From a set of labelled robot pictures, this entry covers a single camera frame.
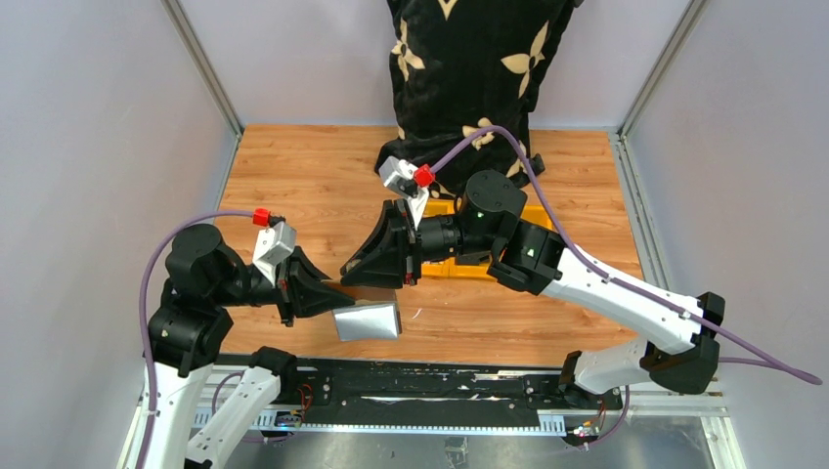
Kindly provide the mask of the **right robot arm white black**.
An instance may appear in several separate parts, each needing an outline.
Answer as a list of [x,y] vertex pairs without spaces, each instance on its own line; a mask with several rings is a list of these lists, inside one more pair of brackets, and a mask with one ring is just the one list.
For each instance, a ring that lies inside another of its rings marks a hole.
[[719,366],[723,299],[673,294],[607,266],[560,233],[524,220],[526,200],[492,170],[471,177],[451,215],[418,218],[406,200],[387,200],[371,235],[341,267],[341,281],[400,289],[417,283],[425,263],[486,254],[487,273],[500,285],[578,304],[636,333],[620,346],[570,353],[557,383],[563,403],[583,407],[596,395],[643,382],[703,393]]

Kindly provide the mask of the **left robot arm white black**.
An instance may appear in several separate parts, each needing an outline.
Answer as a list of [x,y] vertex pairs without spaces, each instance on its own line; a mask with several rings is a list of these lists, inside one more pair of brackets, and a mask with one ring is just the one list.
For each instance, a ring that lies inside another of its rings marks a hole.
[[140,305],[146,372],[144,434],[129,456],[135,467],[220,468],[267,405],[312,401],[297,357],[263,346],[231,396],[190,435],[198,399],[234,325],[229,308],[273,306],[291,326],[356,303],[296,246],[284,219],[269,217],[260,227],[250,264],[210,224],[188,224],[167,238],[172,250],[159,307],[148,315]]

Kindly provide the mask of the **brown leather card holder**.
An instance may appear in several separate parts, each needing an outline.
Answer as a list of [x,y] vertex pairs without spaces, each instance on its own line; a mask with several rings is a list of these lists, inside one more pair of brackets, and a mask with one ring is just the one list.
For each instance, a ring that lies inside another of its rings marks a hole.
[[343,286],[326,280],[326,284],[352,297],[352,306],[333,309],[331,314],[339,340],[397,340],[402,332],[397,292],[371,286]]

